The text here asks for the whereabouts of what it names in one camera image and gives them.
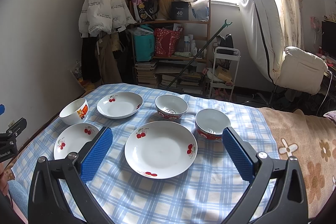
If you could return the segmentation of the person's left hand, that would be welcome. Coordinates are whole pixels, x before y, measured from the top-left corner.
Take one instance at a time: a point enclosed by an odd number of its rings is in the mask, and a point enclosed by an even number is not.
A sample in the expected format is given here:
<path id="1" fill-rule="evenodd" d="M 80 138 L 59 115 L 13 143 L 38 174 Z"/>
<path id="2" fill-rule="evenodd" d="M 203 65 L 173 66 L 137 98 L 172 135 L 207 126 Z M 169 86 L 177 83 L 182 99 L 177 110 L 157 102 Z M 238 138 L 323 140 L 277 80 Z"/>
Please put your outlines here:
<path id="1" fill-rule="evenodd" d="M 0 164 L 0 190 L 4 196 L 8 194 L 9 191 L 9 184 L 8 184 L 8 177 L 5 174 L 5 167 L 3 164 Z"/>

